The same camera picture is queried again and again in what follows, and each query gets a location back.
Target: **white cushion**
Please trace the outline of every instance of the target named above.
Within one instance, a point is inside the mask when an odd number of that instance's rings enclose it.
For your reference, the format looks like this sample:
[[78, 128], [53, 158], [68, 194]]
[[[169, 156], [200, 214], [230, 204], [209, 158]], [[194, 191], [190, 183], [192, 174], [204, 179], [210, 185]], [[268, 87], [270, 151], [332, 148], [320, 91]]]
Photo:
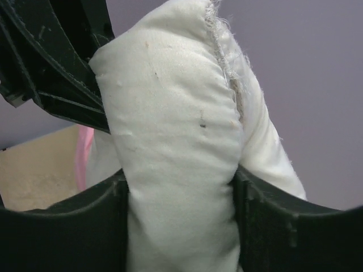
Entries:
[[116, 150], [90, 160], [128, 180], [129, 272], [239, 271], [238, 163], [305, 197], [216, 3], [170, 0], [90, 61], [111, 130], [95, 141]]

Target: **black plastic frame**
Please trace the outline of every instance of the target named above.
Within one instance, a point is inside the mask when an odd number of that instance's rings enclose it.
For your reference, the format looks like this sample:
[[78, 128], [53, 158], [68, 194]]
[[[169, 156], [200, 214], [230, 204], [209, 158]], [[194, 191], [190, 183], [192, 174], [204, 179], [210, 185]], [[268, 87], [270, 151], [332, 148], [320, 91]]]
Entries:
[[[336, 211], [239, 168], [234, 187], [244, 272], [363, 271], [363, 207]], [[46, 210], [0, 207], [0, 271], [125, 271], [122, 172]]]
[[0, 0], [0, 94], [108, 132], [88, 61], [113, 38], [105, 0]]

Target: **pink object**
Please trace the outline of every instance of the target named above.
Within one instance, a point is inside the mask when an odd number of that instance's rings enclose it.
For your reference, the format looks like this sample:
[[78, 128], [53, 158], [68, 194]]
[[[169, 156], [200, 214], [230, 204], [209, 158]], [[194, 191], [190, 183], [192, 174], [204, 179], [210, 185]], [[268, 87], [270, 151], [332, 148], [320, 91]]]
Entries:
[[94, 129], [78, 125], [78, 140], [75, 151], [74, 172], [78, 190], [86, 190], [86, 165], [91, 150]]

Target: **frayed seam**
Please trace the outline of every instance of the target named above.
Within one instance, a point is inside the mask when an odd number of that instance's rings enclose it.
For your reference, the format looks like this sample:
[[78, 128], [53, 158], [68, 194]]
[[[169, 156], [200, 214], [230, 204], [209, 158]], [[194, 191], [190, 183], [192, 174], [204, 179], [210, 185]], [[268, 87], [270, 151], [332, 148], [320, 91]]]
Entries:
[[237, 73], [232, 71], [225, 52], [222, 49], [221, 43], [219, 41], [218, 33], [222, 30], [223, 24], [230, 29], [230, 24], [226, 19], [221, 19], [218, 17], [218, 9], [221, 4], [221, 0], [210, 0], [210, 5], [206, 8], [205, 24], [207, 30], [212, 38], [214, 45], [214, 54], [216, 56], [217, 62], [223, 71], [223, 75], [227, 86], [233, 91], [232, 99], [235, 103], [235, 110], [240, 115], [240, 120], [243, 119], [243, 109], [242, 105], [239, 105], [238, 101], [241, 99], [240, 82], [238, 80]]

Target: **white padding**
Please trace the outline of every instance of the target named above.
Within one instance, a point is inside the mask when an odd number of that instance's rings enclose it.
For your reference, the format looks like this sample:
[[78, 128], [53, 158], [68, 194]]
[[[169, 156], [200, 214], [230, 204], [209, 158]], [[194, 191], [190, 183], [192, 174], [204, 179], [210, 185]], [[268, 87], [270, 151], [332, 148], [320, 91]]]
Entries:
[[116, 150], [93, 164], [130, 188], [128, 272], [240, 271], [238, 163], [305, 197], [217, 2], [170, 0], [90, 61], [111, 130], [95, 141]]

